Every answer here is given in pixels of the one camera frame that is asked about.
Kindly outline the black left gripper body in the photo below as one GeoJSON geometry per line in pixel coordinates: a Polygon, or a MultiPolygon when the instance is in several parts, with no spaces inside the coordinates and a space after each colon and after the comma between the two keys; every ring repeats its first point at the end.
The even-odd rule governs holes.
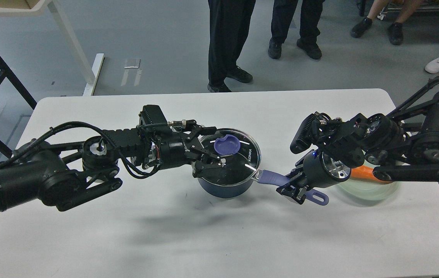
{"type": "Polygon", "coordinates": [[[184,132],[173,132],[170,129],[156,129],[153,134],[156,158],[151,161],[151,167],[160,166],[161,170],[190,165],[197,160],[193,153],[192,135],[184,132]]]}

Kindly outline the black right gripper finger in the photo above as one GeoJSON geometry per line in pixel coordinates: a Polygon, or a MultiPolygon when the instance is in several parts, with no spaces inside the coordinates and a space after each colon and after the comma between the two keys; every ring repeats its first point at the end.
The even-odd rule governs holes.
{"type": "Polygon", "coordinates": [[[289,185],[305,185],[306,184],[306,173],[304,172],[303,167],[294,168],[290,171],[289,174],[286,175],[289,179],[289,185]]]}
{"type": "Polygon", "coordinates": [[[301,205],[306,200],[313,200],[314,187],[309,185],[307,180],[279,180],[276,181],[276,186],[276,192],[296,204],[301,205]]]}

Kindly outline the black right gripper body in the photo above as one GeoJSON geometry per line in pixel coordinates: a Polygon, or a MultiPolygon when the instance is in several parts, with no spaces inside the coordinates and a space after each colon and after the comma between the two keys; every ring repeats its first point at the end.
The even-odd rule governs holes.
{"type": "Polygon", "coordinates": [[[320,150],[311,150],[296,163],[301,181],[308,188],[328,188],[350,178],[351,168],[320,150]]]}

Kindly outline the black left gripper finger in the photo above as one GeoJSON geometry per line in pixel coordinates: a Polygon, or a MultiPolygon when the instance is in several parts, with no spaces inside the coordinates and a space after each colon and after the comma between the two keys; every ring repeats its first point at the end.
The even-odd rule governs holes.
{"type": "Polygon", "coordinates": [[[215,134],[217,128],[215,126],[205,127],[197,124],[196,120],[180,120],[173,121],[172,126],[177,132],[172,137],[174,144],[189,144],[193,140],[198,139],[199,135],[215,134]]]}
{"type": "Polygon", "coordinates": [[[217,168],[223,168],[226,164],[227,155],[212,153],[206,149],[190,149],[192,155],[192,176],[200,178],[217,168]]]}

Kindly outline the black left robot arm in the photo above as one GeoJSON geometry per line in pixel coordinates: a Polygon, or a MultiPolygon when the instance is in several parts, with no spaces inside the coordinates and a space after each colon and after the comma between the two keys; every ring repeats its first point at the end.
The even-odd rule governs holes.
{"type": "Polygon", "coordinates": [[[206,150],[198,139],[216,130],[193,119],[169,122],[158,105],[145,105],[132,129],[57,125],[0,162],[0,212],[34,199],[63,212],[113,192],[123,183],[119,160],[137,179],[182,165],[202,177],[226,165],[226,155],[206,150]]]}

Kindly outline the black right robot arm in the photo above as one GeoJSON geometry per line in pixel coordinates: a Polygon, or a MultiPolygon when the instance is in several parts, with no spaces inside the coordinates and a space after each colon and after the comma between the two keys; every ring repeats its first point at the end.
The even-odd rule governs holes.
{"type": "Polygon", "coordinates": [[[439,182],[439,76],[384,115],[357,114],[348,121],[312,113],[290,144],[298,154],[309,151],[285,176],[276,191],[302,204],[320,205],[328,197],[317,191],[347,181],[364,162],[374,165],[378,181],[439,182]]]}

